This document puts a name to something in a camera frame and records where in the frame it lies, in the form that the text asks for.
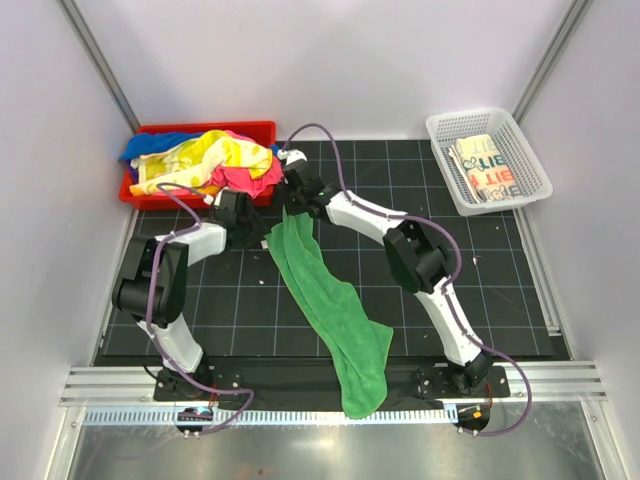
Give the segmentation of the green towel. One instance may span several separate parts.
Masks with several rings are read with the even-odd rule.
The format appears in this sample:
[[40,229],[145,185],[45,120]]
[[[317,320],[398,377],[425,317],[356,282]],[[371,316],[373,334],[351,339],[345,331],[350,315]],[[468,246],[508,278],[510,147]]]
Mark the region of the green towel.
[[388,394],[385,369],[393,329],[369,319],[355,287],[325,264],[307,213],[282,213],[266,235],[268,250],[289,293],[328,349],[350,419],[373,414]]

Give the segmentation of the printed rabbit towel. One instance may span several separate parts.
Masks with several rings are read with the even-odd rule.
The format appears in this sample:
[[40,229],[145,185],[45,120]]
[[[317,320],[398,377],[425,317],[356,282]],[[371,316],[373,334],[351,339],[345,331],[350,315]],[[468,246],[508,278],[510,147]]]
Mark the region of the printed rabbit towel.
[[477,203],[522,197],[514,174],[489,135],[456,139],[448,154]]

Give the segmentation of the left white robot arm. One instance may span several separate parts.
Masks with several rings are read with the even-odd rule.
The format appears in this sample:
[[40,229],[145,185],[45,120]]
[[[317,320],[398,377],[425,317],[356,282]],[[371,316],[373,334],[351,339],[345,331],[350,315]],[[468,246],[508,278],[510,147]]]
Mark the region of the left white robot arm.
[[217,392],[208,355],[185,318],[189,269],[260,241],[267,225],[246,192],[224,189],[214,197],[205,195],[210,214],[202,220],[165,184],[161,191],[186,210],[194,224],[165,235],[132,237],[112,290],[112,305],[134,319],[162,359],[154,399],[201,400]]

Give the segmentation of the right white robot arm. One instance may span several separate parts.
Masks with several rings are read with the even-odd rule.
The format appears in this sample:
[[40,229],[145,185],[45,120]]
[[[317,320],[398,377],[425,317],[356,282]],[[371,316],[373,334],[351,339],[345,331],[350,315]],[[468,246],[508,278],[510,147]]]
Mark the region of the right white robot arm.
[[348,228],[384,248],[391,276],[422,305],[439,335],[449,365],[449,382],[460,395],[489,393],[493,359],[469,324],[452,278],[459,259],[447,248],[447,234],[410,216],[340,191],[310,177],[300,163],[284,169],[283,196],[289,213]]

